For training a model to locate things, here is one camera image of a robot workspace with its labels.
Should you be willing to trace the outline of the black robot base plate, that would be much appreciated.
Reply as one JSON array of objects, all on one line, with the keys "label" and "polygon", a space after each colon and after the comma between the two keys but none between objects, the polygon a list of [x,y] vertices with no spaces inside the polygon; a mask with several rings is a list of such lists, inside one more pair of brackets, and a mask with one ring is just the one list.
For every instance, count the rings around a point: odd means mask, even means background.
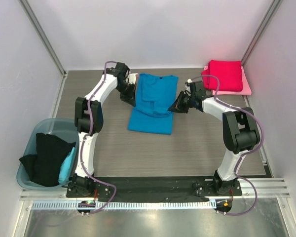
[{"label": "black robot base plate", "polygon": [[[213,176],[99,177],[99,179],[117,187],[115,201],[140,202],[147,198],[151,202],[154,200],[162,202],[170,198],[242,195],[237,179],[223,182]],[[68,184],[66,197],[98,197],[100,200],[108,200],[113,191],[114,188],[108,185],[94,183],[87,178],[74,177]]]}]

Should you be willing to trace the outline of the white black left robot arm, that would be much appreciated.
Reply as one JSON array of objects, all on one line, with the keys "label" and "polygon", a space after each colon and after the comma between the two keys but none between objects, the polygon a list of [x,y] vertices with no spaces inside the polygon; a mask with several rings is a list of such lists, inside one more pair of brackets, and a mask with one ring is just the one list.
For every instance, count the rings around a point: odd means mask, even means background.
[{"label": "white black left robot arm", "polygon": [[83,197],[90,197],[96,191],[94,176],[94,151],[97,137],[104,125],[102,105],[114,90],[120,93],[121,101],[136,105],[135,92],[138,74],[122,62],[107,61],[99,82],[84,97],[77,97],[74,106],[74,124],[78,131],[78,162],[72,177],[72,184]]}]

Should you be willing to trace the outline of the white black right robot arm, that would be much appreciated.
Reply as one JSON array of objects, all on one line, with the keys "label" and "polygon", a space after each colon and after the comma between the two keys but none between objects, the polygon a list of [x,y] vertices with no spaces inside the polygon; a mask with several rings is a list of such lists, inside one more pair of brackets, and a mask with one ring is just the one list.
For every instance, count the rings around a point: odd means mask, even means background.
[{"label": "white black right robot arm", "polygon": [[213,176],[213,191],[228,195],[236,186],[237,174],[245,156],[260,143],[261,137],[253,110],[239,108],[208,94],[202,81],[185,83],[175,102],[168,108],[174,113],[187,113],[195,108],[210,114],[222,122],[222,136],[226,148],[223,160]]}]

